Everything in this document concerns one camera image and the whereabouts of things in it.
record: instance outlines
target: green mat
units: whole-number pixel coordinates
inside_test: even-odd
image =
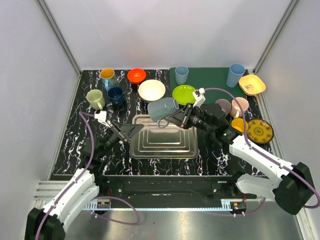
[[[176,83],[176,68],[170,68],[170,90],[171,95],[174,89],[178,86]],[[235,87],[227,86],[229,68],[228,67],[190,67],[186,85],[190,85],[195,89],[200,88],[221,88],[227,90],[235,97],[245,98],[245,93],[239,85]],[[221,91],[211,91],[205,93],[204,104],[214,104],[218,99],[227,99],[232,101],[232,98]]]

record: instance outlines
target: lime green plate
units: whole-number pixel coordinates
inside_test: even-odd
[[[186,105],[187,103],[194,104],[196,100],[192,93],[195,90],[196,89],[193,86],[180,85],[173,90],[172,97],[174,97],[177,100],[178,104],[181,105]]]

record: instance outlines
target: marble surface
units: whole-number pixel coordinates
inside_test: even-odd
[[[100,89],[105,95],[107,118],[120,123],[131,124],[135,115],[148,114],[147,104],[138,95],[138,85],[131,84],[127,78],[128,70],[116,70],[119,86],[125,92],[126,104],[120,108],[113,107],[100,80],[99,70],[84,70],[73,102],[69,121],[66,126],[61,148],[58,153],[51,179],[59,176],[73,175],[81,162],[80,149],[84,139],[89,135],[79,111],[93,114],[95,112],[86,100],[86,94],[92,89]],[[166,87],[165,97],[170,94],[169,70],[146,70],[146,79],[156,79]],[[247,120],[261,118],[257,99],[247,96],[250,107],[246,113]],[[93,134],[104,138],[109,134],[105,126],[95,119],[89,119]],[[117,144],[112,152],[103,157],[107,161],[105,175],[233,175],[238,171],[251,175],[261,174],[256,168],[244,160],[231,156],[221,149],[212,147],[210,137],[198,130],[199,155],[194,159],[135,159],[129,155],[130,146]],[[271,152],[269,144],[261,145]]]

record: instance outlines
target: orange bowl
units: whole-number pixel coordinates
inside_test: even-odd
[[[140,84],[146,78],[145,70],[141,68],[134,68],[128,72],[128,79],[133,84]]]

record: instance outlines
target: reflective metal surface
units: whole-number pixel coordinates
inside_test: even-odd
[[[159,128],[149,115],[136,115],[133,124],[145,127],[130,144],[130,156],[138,159],[193,159],[198,155],[198,137],[195,127],[181,129],[173,124]]]
[[[249,210],[258,206],[248,202]],[[134,222],[132,211],[111,211],[108,217]],[[297,218],[267,202],[246,217],[214,216],[207,212],[141,212],[139,226],[94,218],[83,211],[66,233],[66,240],[302,240]]]

